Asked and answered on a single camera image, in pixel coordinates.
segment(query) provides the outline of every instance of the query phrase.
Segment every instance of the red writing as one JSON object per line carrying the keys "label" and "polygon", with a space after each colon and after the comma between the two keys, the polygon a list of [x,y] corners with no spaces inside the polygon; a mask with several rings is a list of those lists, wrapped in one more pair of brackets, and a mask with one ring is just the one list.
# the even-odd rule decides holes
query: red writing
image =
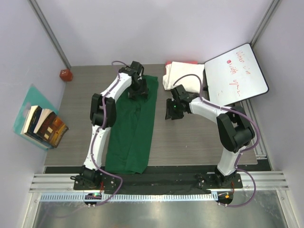
{"label": "red writing", "polygon": [[245,61],[243,60],[243,56],[244,56],[244,54],[243,54],[242,51],[238,51],[238,52],[237,52],[237,58],[238,58],[238,60],[239,60],[241,63],[244,63],[244,62],[245,62]]}
{"label": "red writing", "polygon": [[227,63],[229,64],[229,68],[230,68],[230,73],[233,75],[233,74],[236,74],[238,69],[232,65],[231,63],[231,60],[228,60]]}
{"label": "red writing", "polygon": [[245,71],[246,74],[250,75],[250,72],[249,72],[250,68],[246,68],[246,66],[244,66],[243,68],[246,70],[246,71]]}
{"label": "red writing", "polygon": [[238,96],[241,96],[240,95],[240,89],[239,89],[239,84],[238,84],[238,81],[237,80],[233,80],[233,83],[229,83],[229,85],[233,85],[233,86],[237,86],[237,94]]}

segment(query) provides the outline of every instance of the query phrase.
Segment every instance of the teal folder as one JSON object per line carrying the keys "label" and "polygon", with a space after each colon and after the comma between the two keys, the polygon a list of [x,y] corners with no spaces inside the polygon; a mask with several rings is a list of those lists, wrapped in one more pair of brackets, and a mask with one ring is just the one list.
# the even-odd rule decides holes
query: teal folder
{"label": "teal folder", "polygon": [[34,143],[36,146],[43,150],[47,150],[44,147],[40,146],[40,144],[35,143],[31,140],[29,140],[26,136],[21,135],[20,132],[23,128],[25,119],[27,117],[28,111],[30,110],[31,106],[33,105],[39,105],[41,108],[48,108],[53,110],[56,114],[58,114],[58,110],[43,96],[42,93],[40,93],[39,90],[36,89],[33,85],[30,86],[28,93],[23,101],[23,104],[19,110],[19,113],[17,115],[16,121],[14,123],[14,132],[18,135],[20,135],[22,138],[28,140],[31,143]]}

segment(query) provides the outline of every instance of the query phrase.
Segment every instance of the white towel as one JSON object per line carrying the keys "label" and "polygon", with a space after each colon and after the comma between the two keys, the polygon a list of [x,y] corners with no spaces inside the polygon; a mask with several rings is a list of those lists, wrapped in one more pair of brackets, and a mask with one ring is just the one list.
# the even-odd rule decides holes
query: white towel
{"label": "white towel", "polygon": [[162,84],[165,90],[171,90],[178,85],[183,85],[187,92],[200,93],[200,82],[195,76],[184,77],[173,84],[182,76],[188,74],[195,74],[200,77],[203,82],[203,64],[189,64],[172,62],[166,66],[166,75],[162,77]]}

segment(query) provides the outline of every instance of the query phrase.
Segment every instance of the green towel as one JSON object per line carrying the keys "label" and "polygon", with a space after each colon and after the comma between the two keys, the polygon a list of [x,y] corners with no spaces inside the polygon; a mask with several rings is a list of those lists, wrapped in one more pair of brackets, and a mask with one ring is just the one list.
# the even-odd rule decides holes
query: green towel
{"label": "green towel", "polygon": [[153,134],[157,77],[143,76],[148,98],[128,98],[126,89],[116,103],[116,122],[111,128],[105,170],[113,173],[142,173],[149,161]]}

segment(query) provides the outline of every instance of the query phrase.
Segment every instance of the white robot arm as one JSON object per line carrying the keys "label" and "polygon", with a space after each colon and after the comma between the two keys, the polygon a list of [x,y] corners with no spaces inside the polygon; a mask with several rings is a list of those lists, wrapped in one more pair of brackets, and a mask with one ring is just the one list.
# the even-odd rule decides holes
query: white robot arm
{"label": "white robot arm", "polygon": [[[114,101],[117,101],[117,99],[120,97],[120,95],[125,91],[132,83],[132,78],[126,74],[126,73],[120,73],[120,77],[116,77],[116,79],[112,82],[112,84],[105,90],[103,91],[100,95],[94,95],[92,98],[92,103],[97,101],[97,103],[101,102],[102,97],[109,91],[114,85],[115,82],[118,81],[118,84],[114,87],[114,89],[106,96],[106,98],[111,98]],[[92,137],[91,137],[91,142],[89,146],[89,150],[84,162],[84,165],[86,168],[91,169],[91,170],[96,170],[95,165],[92,162],[92,157],[91,157],[91,147],[92,147],[92,142],[94,139],[95,134],[97,134],[94,144],[93,144],[93,157],[94,160],[96,161],[97,165],[100,167],[101,166],[101,157],[103,154],[104,146],[105,146],[105,140],[108,135],[108,133],[111,130],[111,127],[108,126],[105,129],[101,129],[97,132],[97,129],[101,127],[101,125],[98,124],[93,124],[92,125]]]}
{"label": "white robot arm", "polygon": [[[223,154],[215,174],[219,186],[231,184],[236,174],[236,165],[240,153],[255,137],[248,120],[232,112],[222,111],[201,101],[199,97],[190,95],[182,85],[171,90],[172,99],[167,99],[165,119],[181,119],[184,112],[201,115],[218,125],[218,132],[223,145]],[[236,106],[238,112],[245,114],[242,107]]]}
{"label": "white robot arm", "polygon": [[80,175],[72,177],[75,182],[85,182],[86,186],[97,186],[100,183],[100,173],[96,171],[96,165],[98,167],[102,165],[101,158],[105,140],[116,121],[115,102],[126,89],[128,89],[129,98],[136,99],[138,95],[148,96],[146,80],[142,79],[143,71],[143,66],[133,61],[130,66],[119,70],[116,79],[106,90],[92,96],[90,112],[90,119],[92,121],[91,142]]}

